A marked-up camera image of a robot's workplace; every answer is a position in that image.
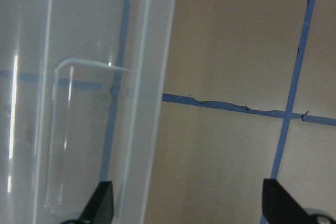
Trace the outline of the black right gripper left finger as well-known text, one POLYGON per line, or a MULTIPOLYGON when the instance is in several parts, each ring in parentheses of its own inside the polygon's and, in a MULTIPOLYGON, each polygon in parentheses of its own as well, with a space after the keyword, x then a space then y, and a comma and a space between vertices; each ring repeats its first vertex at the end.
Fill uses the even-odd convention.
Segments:
POLYGON ((114 216, 112 181, 100 182, 80 216, 63 221, 61 224, 110 224, 114 216))

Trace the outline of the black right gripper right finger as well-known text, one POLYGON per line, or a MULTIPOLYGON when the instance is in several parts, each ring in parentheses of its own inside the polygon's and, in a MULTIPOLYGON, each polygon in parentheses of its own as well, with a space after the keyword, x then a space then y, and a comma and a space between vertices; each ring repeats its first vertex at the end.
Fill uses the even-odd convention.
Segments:
POLYGON ((262 186, 262 215, 267 223, 335 223, 325 213, 306 211, 276 179, 264 179, 262 186))

